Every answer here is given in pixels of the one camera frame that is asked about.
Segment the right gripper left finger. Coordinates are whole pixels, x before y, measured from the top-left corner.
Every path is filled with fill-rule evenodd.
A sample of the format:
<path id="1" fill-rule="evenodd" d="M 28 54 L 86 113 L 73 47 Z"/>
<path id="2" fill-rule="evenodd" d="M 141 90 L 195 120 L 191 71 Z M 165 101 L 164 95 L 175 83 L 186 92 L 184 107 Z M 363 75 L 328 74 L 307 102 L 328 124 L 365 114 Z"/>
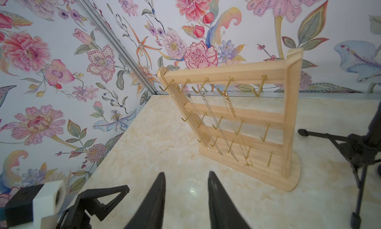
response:
<path id="1" fill-rule="evenodd" d="M 166 177 L 160 172 L 125 229 L 161 229 L 166 195 Z"/>

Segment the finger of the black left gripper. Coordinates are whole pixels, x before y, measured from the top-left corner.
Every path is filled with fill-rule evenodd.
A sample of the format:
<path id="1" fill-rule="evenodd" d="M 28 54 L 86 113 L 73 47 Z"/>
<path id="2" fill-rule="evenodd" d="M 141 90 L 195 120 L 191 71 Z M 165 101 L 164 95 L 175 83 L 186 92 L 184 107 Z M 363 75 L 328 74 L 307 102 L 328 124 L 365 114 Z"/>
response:
<path id="1" fill-rule="evenodd" d="M 129 192 L 130 188 L 127 185 L 85 190 L 78 194 L 74 204 L 63 212 L 56 228 L 91 229 L 91 216 L 95 215 L 103 221 Z M 103 204 L 99 201 L 100 198 L 113 194 L 117 196 L 109 203 Z"/>

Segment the wooden jewelry display stand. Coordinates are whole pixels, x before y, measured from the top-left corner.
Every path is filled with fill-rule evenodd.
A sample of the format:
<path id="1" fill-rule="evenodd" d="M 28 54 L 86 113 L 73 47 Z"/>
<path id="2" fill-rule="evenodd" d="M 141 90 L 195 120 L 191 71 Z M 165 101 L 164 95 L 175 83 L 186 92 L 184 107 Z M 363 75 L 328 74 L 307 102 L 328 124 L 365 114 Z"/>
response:
<path id="1" fill-rule="evenodd" d="M 196 70 L 157 71 L 161 90 L 167 92 L 191 127 L 206 158 L 233 168 L 285 192 L 300 179 L 299 156 L 293 152 L 304 51 L 288 51 L 283 60 L 226 65 Z M 236 84 L 284 85 L 281 113 L 240 109 L 233 106 L 228 88 Z M 221 84 L 217 93 L 226 101 L 214 106 L 194 103 L 185 93 L 187 84 Z"/>

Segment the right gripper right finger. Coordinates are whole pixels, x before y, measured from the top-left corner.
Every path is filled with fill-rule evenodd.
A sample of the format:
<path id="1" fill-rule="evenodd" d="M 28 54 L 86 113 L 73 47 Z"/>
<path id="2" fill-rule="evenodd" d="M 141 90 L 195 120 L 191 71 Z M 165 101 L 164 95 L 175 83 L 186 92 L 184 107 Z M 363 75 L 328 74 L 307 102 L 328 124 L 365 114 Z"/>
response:
<path id="1" fill-rule="evenodd" d="M 250 229 L 214 171 L 208 176 L 208 205 L 212 229 Z"/>

